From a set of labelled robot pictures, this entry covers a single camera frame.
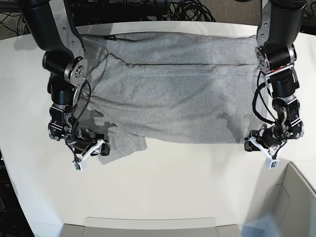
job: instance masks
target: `white table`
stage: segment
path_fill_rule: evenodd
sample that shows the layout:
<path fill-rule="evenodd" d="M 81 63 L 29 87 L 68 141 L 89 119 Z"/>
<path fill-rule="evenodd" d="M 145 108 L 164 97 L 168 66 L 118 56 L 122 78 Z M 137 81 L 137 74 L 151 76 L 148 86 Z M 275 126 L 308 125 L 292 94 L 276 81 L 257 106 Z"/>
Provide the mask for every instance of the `white table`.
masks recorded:
<path fill-rule="evenodd" d="M 81 27 L 81 33 L 186 32 L 248 37 L 256 27 L 201 22 L 135 22 Z M 290 141 L 281 158 L 293 160 L 316 186 L 316 38 L 295 42 L 305 136 Z M 216 225 L 255 220 L 269 187 L 281 183 L 288 163 L 267 170 L 261 153 L 243 145 L 193 145 L 146 139 L 148 148 L 107 165 L 89 158 L 85 172 L 73 170 L 63 142 L 48 137 L 49 72 L 31 35 L 0 41 L 0 148 L 11 181 L 35 234 L 56 237 L 63 223 L 86 217 L 190 219 L 213 217 Z"/>

